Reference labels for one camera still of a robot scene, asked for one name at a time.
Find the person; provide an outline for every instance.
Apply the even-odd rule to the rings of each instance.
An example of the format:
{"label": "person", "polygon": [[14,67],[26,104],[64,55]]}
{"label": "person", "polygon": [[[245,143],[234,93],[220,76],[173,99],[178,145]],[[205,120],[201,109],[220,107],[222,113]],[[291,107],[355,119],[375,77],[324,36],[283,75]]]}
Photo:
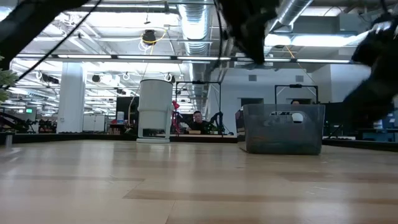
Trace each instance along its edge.
{"label": "person", "polygon": [[292,102],[290,103],[291,105],[299,105],[300,102],[297,100],[292,100]]}
{"label": "person", "polygon": [[205,127],[208,124],[207,121],[203,120],[203,116],[200,111],[193,113],[193,124],[187,128],[187,131],[201,131],[202,134],[206,133]]}

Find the wooden floor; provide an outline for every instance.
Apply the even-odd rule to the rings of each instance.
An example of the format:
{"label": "wooden floor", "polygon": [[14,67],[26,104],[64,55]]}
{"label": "wooden floor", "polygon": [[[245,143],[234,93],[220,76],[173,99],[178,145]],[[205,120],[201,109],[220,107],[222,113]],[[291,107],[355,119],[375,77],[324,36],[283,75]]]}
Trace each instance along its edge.
{"label": "wooden floor", "polygon": [[1,224],[397,224],[398,154],[66,141],[0,149]]}

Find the green plant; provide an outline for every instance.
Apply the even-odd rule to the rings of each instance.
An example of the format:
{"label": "green plant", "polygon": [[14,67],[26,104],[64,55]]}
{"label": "green plant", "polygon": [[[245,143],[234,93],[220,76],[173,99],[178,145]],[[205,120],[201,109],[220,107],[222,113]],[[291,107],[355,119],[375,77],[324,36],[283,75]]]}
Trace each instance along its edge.
{"label": "green plant", "polygon": [[[13,85],[15,84],[15,80],[18,79],[17,73],[13,72],[12,70],[3,71],[0,69],[0,86],[4,85]],[[4,102],[8,99],[8,94],[6,90],[0,90],[0,102]]]}

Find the pillar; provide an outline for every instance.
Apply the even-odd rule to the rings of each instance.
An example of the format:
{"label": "pillar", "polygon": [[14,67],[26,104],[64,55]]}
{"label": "pillar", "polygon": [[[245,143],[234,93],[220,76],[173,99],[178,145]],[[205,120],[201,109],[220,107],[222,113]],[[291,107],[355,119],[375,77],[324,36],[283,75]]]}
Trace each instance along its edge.
{"label": "pillar", "polygon": [[57,133],[83,131],[86,72],[82,63],[63,63]]}

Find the gray plastic bin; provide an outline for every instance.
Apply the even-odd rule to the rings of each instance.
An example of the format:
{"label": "gray plastic bin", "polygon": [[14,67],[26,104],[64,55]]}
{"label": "gray plastic bin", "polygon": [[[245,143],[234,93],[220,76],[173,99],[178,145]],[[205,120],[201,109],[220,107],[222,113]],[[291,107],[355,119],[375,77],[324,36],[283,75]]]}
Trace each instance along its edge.
{"label": "gray plastic bin", "polygon": [[324,117],[324,105],[244,105],[238,144],[255,154],[319,155]]}

